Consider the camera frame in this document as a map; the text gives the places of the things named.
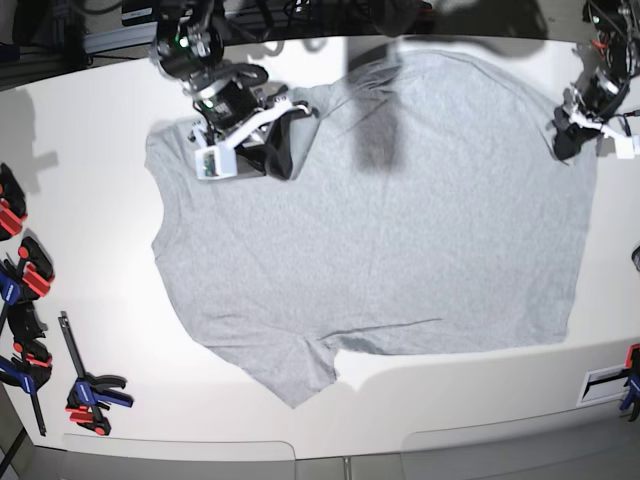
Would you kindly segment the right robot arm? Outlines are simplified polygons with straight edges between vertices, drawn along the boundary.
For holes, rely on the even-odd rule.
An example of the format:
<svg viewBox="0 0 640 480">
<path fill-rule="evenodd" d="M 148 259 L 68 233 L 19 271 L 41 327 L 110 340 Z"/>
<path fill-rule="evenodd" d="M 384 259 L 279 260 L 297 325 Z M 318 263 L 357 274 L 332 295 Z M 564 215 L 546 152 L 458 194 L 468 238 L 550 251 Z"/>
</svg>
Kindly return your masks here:
<svg viewBox="0 0 640 480">
<path fill-rule="evenodd" d="M 195 173 L 205 181 L 247 176 L 293 177 L 290 126 L 313 115 L 286 87 L 267 93 L 267 71 L 224 57 L 224 42 L 255 37 L 225 16 L 220 1 L 161 1 L 151 58 L 181 83 L 201 115 L 188 135 Z"/>
</svg>

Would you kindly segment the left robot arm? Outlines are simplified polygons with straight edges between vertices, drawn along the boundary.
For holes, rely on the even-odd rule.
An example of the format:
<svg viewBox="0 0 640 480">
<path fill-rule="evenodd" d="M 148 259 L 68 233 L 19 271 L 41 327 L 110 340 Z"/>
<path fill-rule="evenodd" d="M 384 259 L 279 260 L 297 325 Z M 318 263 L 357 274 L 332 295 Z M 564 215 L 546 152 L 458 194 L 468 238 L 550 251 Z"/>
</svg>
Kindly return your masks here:
<svg viewBox="0 0 640 480">
<path fill-rule="evenodd" d="M 587 1 L 582 16 L 596 30 L 591 45 L 598 59 L 585 69 L 584 79 L 569 87 L 563 104 L 554 111 L 554 154 L 567 161 L 588 141 L 604 137 L 613 141 L 619 159 L 632 159 L 639 155 L 639 136 L 632 132 L 629 119 L 639 111 L 618 109 L 639 76 L 639 3 Z"/>
</svg>

